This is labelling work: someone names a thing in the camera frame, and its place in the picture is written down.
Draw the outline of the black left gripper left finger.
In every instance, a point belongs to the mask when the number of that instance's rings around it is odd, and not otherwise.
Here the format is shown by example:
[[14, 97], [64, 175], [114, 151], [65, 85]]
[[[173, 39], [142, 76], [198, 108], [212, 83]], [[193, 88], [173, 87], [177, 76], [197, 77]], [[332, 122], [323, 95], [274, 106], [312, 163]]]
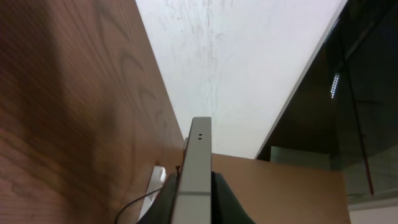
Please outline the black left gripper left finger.
[[160, 189], [154, 203], [137, 224], [169, 224], [174, 209], [177, 194], [177, 174], [170, 174], [165, 184]]

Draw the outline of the brown wooden board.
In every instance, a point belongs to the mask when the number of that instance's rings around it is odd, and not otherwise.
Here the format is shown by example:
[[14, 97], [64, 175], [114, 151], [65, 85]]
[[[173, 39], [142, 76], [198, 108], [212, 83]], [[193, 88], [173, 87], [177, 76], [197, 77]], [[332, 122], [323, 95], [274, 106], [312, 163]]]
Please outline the brown wooden board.
[[212, 155], [220, 173], [255, 223], [350, 223], [340, 172]]

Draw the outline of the white power strip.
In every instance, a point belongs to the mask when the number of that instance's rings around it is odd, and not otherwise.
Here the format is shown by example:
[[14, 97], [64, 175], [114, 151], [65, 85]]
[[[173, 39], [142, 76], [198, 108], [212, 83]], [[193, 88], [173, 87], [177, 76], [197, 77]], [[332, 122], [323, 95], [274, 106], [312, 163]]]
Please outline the white power strip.
[[166, 179], [166, 170], [162, 166], [154, 166], [152, 170], [152, 175], [149, 180], [149, 184], [147, 186], [146, 194], [147, 196], [143, 199], [142, 208], [139, 214], [140, 220], [150, 209], [151, 205], [154, 203], [154, 200], [157, 197], [158, 192], [154, 192], [155, 190], [159, 190], [163, 184], [165, 183]]

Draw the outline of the dark glass window panel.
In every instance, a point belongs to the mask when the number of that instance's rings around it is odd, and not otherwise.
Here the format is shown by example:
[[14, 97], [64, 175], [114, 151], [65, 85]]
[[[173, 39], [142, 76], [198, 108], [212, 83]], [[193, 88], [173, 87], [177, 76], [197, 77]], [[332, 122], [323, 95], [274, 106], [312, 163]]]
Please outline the dark glass window panel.
[[397, 203], [397, 1], [348, 1], [257, 159], [343, 174], [350, 204]]

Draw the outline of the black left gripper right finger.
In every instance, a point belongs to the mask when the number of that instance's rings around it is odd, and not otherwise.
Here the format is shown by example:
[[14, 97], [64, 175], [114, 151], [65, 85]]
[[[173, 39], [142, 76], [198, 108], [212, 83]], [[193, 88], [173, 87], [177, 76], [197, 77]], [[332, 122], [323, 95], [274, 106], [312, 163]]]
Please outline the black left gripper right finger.
[[211, 223], [255, 224], [220, 173], [211, 173]]

